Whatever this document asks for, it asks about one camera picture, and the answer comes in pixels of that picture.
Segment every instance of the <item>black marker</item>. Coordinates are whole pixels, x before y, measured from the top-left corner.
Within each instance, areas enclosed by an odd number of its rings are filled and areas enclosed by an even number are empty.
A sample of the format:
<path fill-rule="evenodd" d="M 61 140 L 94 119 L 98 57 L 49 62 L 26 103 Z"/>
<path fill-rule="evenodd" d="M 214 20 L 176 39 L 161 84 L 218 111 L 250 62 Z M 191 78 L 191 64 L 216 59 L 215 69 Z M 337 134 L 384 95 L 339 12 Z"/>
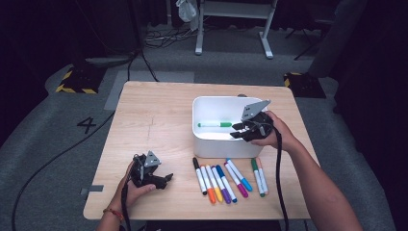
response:
<path fill-rule="evenodd" d="M 192 163 L 194 164 L 195 172 L 197 173 L 198 182 L 200 183 L 201 191 L 203 195 L 207 194 L 207 188 L 204 185 L 203 175 L 201 174 L 200 165 L 195 157 L 192 158 Z"/>

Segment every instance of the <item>wooden table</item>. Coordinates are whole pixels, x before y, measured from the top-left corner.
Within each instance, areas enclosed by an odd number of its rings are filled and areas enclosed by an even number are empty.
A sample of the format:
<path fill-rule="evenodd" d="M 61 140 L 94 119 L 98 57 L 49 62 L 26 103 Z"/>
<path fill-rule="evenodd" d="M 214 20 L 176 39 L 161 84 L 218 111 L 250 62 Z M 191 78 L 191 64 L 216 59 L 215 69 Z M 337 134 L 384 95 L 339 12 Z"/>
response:
<path fill-rule="evenodd" d="M 259 196 L 249 159 L 234 159 L 234 164 L 253 187 L 243 198 L 226 172 L 238 198 L 236 204 L 212 204 L 198 185 L 192 165 L 192 101 L 198 96 L 238 94 L 271 99 L 268 109 L 280 116 L 317 160 L 292 92 L 283 87 L 238 85 L 175 84 L 128 82 L 123 88 L 115 118 L 106 140 L 93 185 L 103 192 L 90 192 L 84 210 L 88 219 L 100 219 L 111 201 L 119 180 L 134 154 L 152 150 L 162 161 L 154 172 L 174 173 L 165 190 L 156 190 L 129 209 L 131 219 L 281 219 L 283 218 L 275 183 L 276 149 L 267 146 L 260 153 L 270 193 Z M 199 164 L 222 165 L 224 159 L 198 158 Z M 289 218 L 310 218 L 300 185 L 288 153 L 281 163 L 282 192 Z"/>

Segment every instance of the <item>pink marker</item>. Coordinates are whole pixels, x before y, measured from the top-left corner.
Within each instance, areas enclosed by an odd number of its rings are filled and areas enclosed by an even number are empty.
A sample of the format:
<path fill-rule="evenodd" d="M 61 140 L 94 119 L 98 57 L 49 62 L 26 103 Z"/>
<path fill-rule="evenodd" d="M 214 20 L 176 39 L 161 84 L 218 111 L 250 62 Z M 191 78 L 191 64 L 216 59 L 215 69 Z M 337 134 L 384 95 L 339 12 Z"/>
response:
<path fill-rule="evenodd" d="M 238 190 L 241 192 L 242 196 L 247 198 L 248 197 L 248 192 L 246 192 L 245 188 L 241 184 L 240 180 L 238 179 L 237 175 L 235 172 L 232 170 L 232 168 L 228 165 L 228 163 L 224 163 L 225 167 L 227 168 L 228 172 L 230 173 L 232 179 L 234 180 L 235 184 L 238 187 Z"/>

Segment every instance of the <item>green marker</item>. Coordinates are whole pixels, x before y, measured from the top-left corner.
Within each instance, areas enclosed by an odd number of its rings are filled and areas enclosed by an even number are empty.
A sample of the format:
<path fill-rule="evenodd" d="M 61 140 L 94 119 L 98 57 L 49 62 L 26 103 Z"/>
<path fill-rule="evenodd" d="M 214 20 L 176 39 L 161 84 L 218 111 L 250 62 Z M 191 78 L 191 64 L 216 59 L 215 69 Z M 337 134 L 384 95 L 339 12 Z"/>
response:
<path fill-rule="evenodd" d="M 254 170 L 254 174 L 255 174 L 255 178 L 256 178 L 256 184 L 258 185 L 259 195 L 261 197 L 264 197 L 265 193 L 264 193 L 264 189 L 262 187 L 261 176 L 259 175 L 258 165 L 256 164 L 255 158 L 251 159 L 251 164 L 252 164 L 252 169 Z"/>
<path fill-rule="evenodd" d="M 198 127 L 231 127 L 232 123 L 230 122 L 203 122 L 198 123 Z"/>

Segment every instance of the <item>white plastic bin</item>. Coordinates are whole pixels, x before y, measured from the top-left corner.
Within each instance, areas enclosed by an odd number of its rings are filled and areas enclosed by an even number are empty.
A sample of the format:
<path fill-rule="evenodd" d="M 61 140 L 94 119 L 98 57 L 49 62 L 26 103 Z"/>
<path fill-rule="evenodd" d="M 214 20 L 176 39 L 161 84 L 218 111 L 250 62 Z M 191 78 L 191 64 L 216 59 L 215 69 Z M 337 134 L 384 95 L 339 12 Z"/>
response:
<path fill-rule="evenodd" d="M 241 122 L 243 108 L 262 101 L 253 97 L 200 96 L 192 103 L 194 154 L 201 158 L 254 158 L 263 147 L 243 139 L 234 139 L 232 127 L 217 127 L 222 123 Z"/>

